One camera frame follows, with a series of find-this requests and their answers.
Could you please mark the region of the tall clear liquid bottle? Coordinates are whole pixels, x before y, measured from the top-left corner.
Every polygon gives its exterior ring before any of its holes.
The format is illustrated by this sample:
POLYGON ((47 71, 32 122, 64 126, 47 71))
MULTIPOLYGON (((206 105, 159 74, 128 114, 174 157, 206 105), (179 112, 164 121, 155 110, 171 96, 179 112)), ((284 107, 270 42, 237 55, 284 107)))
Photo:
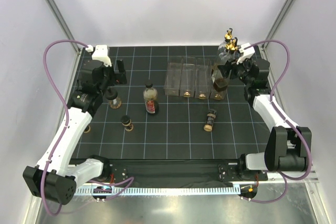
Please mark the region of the tall clear liquid bottle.
POLYGON ((217 55, 215 63, 219 65, 224 65, 229 58, 229 49, 230 39, 224 39, 224 41, 218 46, 217 55))

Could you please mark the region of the short bottle brown sauce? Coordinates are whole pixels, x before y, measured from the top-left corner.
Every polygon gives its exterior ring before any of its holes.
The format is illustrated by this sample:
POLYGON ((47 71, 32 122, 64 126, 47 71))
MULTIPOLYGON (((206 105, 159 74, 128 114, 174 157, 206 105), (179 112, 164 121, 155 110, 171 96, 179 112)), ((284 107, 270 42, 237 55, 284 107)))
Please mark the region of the short bottle brown sauce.
POLYGON ((226 34, 224 36, 224 42, 226 44, 230 43, 233 41, 233 29, 232 28, 229 28, 227 31, 226 31, 226 34))

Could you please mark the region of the tall bottle dark sauce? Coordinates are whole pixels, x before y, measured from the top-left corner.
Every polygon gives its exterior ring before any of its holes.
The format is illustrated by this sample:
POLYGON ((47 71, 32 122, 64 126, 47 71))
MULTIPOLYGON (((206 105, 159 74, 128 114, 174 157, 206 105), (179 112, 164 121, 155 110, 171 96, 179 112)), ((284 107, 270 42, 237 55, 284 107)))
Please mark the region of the tall bottle dark sauce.
POLYGON ((234 60, 234 53, 238 48, 237 42, 238 38, 234 37, 230 41, 221 43, 218 47, 212 72, 213 87, 217 92, 223 92, 227 89, 231 64, 234 60))

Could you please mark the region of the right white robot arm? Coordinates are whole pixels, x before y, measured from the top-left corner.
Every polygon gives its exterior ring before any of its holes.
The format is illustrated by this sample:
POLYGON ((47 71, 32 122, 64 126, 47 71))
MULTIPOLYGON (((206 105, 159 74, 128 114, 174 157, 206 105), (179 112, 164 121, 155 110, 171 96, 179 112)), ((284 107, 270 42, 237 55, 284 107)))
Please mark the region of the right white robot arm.
POLYGON ((265 151, 245 155, 244 162, 236 167, 236 173, 242 180, 249 180, 256 170, 303 180, 312 168, 312 133, 308 127, 301 127, 290 119, 278 105, 268 83, 269 68, 269 61, 264 59, 246 59, 242 63, 230 60, 218 66, 222 76, 237 78, 245 85, 245 100, 270 132, 265 151))

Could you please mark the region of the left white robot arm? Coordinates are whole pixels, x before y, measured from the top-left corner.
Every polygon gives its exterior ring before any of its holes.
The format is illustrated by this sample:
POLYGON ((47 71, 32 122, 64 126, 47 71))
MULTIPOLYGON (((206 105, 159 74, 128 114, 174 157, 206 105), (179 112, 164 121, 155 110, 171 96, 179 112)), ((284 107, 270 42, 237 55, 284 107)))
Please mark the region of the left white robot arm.
POLYGON ((31 194, 61 205, 68 204, 78 187, 90 180, 106 182, 112 170, 108 158, 90 155, 83 163, 69 167, 80 137, 88 128, 106 91, 126 84, 123 60, 117 60, 118 72, 102 61, 89 60, 79 75, 79 88, 70 96, 66 115, 45 154, 34 167, 27 166, 23 178, 31 194))

